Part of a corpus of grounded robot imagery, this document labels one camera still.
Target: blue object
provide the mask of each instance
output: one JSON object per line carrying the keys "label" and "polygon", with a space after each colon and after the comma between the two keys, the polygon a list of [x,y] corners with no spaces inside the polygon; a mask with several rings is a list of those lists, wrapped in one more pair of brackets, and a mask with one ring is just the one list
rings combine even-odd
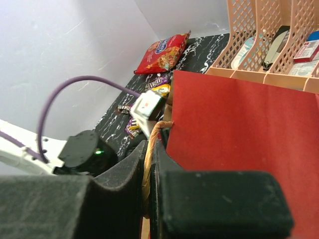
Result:
{"label": "blue object", "polygon": [[308,37],[307,41],[315,41],[319,40],[319,31],[314,31],[313,33],[310,34]]}

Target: red and white box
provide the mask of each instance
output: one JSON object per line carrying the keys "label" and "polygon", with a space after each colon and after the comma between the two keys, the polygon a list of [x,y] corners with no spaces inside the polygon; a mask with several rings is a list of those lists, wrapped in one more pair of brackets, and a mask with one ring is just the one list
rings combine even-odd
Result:
{"label": "red and white box", "polygon": [[294,57],[295,63],[311,62],[319,51],[319,40],[306,41]]}

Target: red paper bag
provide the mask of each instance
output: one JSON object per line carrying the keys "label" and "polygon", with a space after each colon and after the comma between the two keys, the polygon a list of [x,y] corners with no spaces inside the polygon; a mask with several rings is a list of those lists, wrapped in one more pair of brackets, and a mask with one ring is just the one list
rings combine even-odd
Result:
{"label": "red paper bag", "polygon": [[263,170],[280,183],[296,238],[319,235],[316,94],[174,71],[167,152],[186,170]]}

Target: wall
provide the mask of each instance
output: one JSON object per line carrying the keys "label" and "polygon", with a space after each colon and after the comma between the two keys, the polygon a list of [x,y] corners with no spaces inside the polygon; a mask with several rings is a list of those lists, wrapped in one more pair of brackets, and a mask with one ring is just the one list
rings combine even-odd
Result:
{"label": "wall", "polygon": [[[0,8],[0,119],[35,131],[52,90],[97,75],[126,85],[158,40],[133,0],[3,0]],[[119,91],[77,83],[58,97],[45,134],[66,139],[99,121]],[[16,173],[0,165],[0,174]]]}
{"label": "wall", "polygon": [[192,30],[191,37],[229,32],[226,0],[135,0],[158,38]]}

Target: logo on red bag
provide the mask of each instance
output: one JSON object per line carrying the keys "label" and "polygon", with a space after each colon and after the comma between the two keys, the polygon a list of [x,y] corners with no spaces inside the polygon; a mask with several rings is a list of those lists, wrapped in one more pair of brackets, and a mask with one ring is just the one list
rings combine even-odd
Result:
{"label": "logo on red bag", "polygon": [[166,38],[165,40],[161,41],[155,50],[155,54],[160,54],[167,48],[167,43],[170,38]]}

